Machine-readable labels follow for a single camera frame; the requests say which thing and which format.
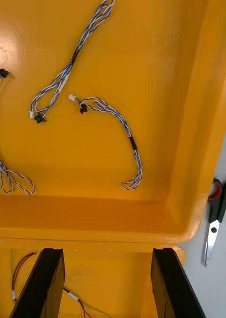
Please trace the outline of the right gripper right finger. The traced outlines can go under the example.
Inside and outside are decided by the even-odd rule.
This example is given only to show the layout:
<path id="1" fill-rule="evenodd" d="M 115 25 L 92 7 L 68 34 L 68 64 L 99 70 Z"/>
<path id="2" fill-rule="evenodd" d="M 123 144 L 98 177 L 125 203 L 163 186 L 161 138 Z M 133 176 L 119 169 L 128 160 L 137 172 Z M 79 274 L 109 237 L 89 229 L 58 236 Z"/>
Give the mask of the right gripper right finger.
<path id="1" fill-rule="evenodd" d="M 172 248 L 154 249 L 151 284 L 159 318 L 204 318 L 205 314 Z"/>

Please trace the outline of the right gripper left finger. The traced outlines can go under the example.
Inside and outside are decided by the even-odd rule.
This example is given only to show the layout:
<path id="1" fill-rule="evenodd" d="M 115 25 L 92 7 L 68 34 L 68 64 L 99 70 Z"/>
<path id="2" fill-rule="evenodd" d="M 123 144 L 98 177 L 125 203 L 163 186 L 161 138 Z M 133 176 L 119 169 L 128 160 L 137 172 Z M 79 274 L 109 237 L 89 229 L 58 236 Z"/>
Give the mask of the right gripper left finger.
<path id="1" fill-rule="evenodd" d="M 65 284 L 62 249 L 43 249 L 14 306 L 11 318 L 57 318 Z"/>

